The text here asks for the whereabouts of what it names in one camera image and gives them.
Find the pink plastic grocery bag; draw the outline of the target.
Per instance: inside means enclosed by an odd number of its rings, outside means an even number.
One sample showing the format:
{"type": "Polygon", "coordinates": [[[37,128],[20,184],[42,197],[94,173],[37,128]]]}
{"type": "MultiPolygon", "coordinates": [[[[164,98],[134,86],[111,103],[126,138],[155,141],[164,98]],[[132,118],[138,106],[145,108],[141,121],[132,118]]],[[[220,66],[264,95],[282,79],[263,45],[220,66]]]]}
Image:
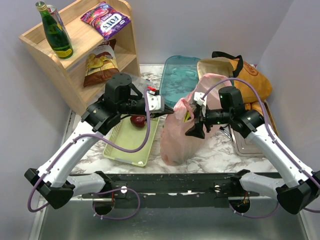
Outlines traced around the pink plastic grocery bag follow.
{"type": "Polygon", "coordinates": [[[165,164],[182,165],[194,157],[196,152],[219,130],[220,126],[214,125],[209,133],[205,133],[204,139],[185,135],[185,132],[194,125],[193,94],[206,93],[210,87],[226,79],[226,76],[220,74],[204,74],[195,89],[175,104],[174,113],[167,115],[160,134],[160,156],[165,164]]]}

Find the orange tote bag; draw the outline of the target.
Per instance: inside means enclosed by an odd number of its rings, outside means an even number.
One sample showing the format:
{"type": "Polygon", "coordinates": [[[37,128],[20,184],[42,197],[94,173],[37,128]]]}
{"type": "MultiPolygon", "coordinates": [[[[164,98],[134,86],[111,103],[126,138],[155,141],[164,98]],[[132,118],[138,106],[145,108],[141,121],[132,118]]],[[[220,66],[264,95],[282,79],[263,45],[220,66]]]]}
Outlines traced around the orange tote bag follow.
{"type": "Polygon", "coordinates": [[[197,62],[198,77],[204,74],[218,74],[227,78],[239,78],[249,83],[262,101],[266,100],[273,88],[269,80],[254,66],[243,60],[241,55],[233,56],[222,51],[213,51],[211,58],[197,62]]]}

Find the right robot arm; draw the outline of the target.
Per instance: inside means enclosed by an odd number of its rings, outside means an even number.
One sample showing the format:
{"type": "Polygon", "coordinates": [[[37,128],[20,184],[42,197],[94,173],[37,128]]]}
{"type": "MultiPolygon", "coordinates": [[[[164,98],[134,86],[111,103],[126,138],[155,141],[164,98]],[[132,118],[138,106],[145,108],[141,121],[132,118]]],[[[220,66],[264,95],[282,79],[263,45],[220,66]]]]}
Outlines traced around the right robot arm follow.
{"type": "Polygon", "coordinates": [[[241,170],[231,177],[230,191],[236,196],[255,192],[270,197],[293,215],[318,198],[320,173],[295,156],[258,111],[245,109],[239,89],[226,86],[218,94],[220,109],[209,109],[204,93],[193,94],[194,125],[185,133],[186,136],[204,139],[212,126],[229,124],[235,132],[255,145],[281,176],[270,178],[241,170]]]}

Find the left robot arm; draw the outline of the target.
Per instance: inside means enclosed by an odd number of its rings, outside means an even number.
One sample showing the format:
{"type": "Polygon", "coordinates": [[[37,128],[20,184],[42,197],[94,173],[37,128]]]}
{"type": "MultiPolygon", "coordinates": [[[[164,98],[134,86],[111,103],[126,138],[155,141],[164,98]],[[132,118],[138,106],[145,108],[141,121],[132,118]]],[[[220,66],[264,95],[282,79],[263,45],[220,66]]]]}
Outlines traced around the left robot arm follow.
{"type": "Polygon", "coordinates": [[[54,209],[66,205],[73,197],[97,194],[104,198],[110,194],[111,180],[102,173],[71,176],[70,173],[87,151],[98,141],[105,141],[105,135],[122,120],[122,115],[145,116],[147,131],[142,143],[136,148],[125,148],[115,143],[108,145],[125,153],[136,153],[147,143],[151,119],[173,114],[159,90],[146,87],[143,92],[133,84],[126,73],[114,74],[105,84],[104,94],[89,105],[81,121],[60,147],[60,149],[39,168],[29,168],[24,176],[33,186],[27,201],[27,208],[35,213],[31,201],[35,192],[45,198],[54,209]]]}

